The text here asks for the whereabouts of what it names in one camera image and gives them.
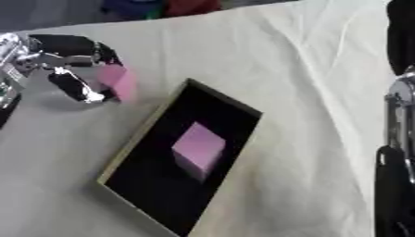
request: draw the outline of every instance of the box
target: box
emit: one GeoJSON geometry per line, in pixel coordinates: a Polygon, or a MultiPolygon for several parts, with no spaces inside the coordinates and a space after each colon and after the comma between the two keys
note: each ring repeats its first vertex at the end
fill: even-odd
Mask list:
{"type": "Polygon", "coordinates": [[[98,183],[178,236],[199,220],[256,128],[261,113],[187,80],[114,157],[98,183]],[[226,141],[205,181],[188,175],[171,147],[195,122],[226,141]]]}

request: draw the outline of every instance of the pink foam block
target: pink foam block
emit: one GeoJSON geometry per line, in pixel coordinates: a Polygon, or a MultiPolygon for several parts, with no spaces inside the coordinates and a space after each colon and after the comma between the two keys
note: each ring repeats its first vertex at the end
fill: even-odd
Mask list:
{"type": "Polygon", "coordinates": [[[105,65],[100,68],[98,80],[111,88],[120,101],[135,97],[136,87],[133,75],[120,65],[105,65]]]}
{"type": "Polygon", "coordinates": [[[225,140],[195,122],[172,146],[176,164],[204,181],[225,148],[225,140]]]}

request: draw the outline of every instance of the white cloth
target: white cloth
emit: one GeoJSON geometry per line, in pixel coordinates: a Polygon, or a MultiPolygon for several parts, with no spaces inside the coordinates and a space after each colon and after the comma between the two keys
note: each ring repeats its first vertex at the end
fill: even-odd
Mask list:
{"type": "Polygon", "coordinates": [[[186,78],[264,112],[191,236],[373,236],[384,0],[314,0],[40,30],[92,37],[138,75],[136,103],[85,109],[37,73],[0,132],[0,236],[169,236],[93,188],[186,78]]]}

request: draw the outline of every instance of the background object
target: background object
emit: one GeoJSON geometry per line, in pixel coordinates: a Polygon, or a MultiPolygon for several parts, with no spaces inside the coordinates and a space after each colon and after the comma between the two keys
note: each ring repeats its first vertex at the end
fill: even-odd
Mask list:
{"type": "MultiPolygon", "coordinates": [[[[19,31],[63,25],[123,21],[114,12],[101,12],[106,0],[14,0],[0,8],[0,32],[19,31]]],[[[225,8],[245,6],[240,0],[223,0],[225,8]]],[[[280,3],[285,0],[247,0],[246,2],[280,3]]]]}
{"type": "Polygon", "coordinates": [[[168,0],[167,3],[168,17],[191,16],[220,9],[220,0],[168,0]]]}

